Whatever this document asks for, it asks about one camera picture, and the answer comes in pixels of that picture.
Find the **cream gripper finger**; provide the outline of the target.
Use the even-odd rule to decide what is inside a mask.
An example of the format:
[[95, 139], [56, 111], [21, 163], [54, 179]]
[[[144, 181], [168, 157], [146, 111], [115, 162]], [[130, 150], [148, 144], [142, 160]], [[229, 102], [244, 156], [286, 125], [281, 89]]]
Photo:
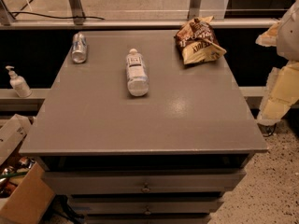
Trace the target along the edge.
[[277, 45], [279, 25], [279, 21], [273, 24], [267, 31], [257, 37], [255, 43], [263, 47], [275, 47]]
[[257, 122], [264, 126], [278, 123], [299, 101], [299, 62], [288, 61], [281, 69], [274, 67], [267, 79]]

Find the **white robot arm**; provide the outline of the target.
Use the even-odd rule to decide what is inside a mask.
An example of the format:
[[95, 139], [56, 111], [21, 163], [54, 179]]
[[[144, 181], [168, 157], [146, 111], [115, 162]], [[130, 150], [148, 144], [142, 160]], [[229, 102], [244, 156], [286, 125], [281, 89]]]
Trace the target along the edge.
[[266, 92], [260, 104], [257, 122], [273, 126], [299, 100], [299, 0], [282, 19], [259, 35], [256, 43], [275, 47], [288, 60], [282, 68], [273, 68], [266, 81]]

